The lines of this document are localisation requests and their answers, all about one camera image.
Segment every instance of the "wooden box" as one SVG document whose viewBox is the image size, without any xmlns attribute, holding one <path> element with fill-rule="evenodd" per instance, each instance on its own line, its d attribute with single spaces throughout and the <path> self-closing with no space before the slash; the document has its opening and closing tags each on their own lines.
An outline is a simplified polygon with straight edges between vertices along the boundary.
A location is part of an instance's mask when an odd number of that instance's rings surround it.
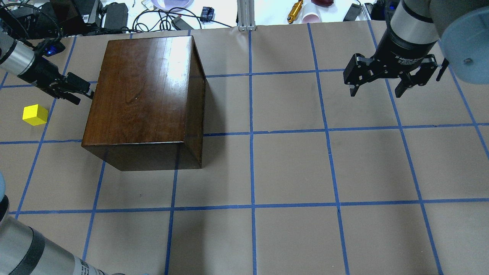
<svg viewBox="0 0 489 275">
<path fill-rule="evenodd" d="M 121 171 L 201 168 L 205 82 L 191 36 L 109 41 L 82 147 Z"/>
</svg>

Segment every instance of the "yellow tool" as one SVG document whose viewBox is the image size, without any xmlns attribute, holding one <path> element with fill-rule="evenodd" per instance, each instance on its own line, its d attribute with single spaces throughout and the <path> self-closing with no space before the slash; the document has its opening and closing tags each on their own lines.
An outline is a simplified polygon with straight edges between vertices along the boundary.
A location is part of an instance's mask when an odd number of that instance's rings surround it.
<svg viewBox="0 0 489 275">
<path fill-rule="evenodd" d="M 290 10 L 289 17 L 287 17 L 287 22 L 289 22 L 289 24 L 292 24 L 299 15 L 299 12 L 301 12 L 303 2 L 304 0 L 299 0 Z"/>
</svg>

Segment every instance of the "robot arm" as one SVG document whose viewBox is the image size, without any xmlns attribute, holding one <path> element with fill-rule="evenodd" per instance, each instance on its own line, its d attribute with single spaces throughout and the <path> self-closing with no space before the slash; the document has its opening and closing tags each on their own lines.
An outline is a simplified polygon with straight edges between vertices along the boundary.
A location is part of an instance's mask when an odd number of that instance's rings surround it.
<svg viewBox="0 0 489 275">
<path fill-rule="evenodd" d="M 428 52 L 439 38 L 458 77 L 489 83 L 489 0 L 401 0 L 375 54 L 365 58 L 356 53 L 345 68 L 350 95 L 379 78 L 401 79 L 396 97 L 414 85 L 426 85 L 438 66 Z"/>
<path fill-rule="evenodd" d="M 56 65 L 3 32 L 0 32 L 0 68 L 54 98 L 66 99 L 76 105 L 80 99 L 72 93 L 93 99 L 90 83 L 71 72 L 61 75 Z"/>
</svg>

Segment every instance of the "dark red object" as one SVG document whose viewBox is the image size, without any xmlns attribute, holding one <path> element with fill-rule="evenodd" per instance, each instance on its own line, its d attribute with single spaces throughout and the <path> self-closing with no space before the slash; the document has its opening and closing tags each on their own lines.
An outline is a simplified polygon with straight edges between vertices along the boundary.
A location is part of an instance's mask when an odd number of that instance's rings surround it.
<svg viewBox="0 0 489 275">
<path fill-rule="evenodd" d="M 321 7 L 329 7 L 333 5 L 334 0 L 311 0 L 311 2 Z"/>
</svg>

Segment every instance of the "metal bracket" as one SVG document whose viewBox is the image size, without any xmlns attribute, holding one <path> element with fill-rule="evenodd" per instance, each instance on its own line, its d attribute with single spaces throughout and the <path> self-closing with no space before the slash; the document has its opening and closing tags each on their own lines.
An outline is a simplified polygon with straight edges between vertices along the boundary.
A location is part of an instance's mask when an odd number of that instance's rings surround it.
<svg viewBox="0 0 489 275">
<path fill-rule="evenodd" d="M 238 29 L 240 31 L 255 30 L 255 0 L 238 1 Z"/>
</svg>

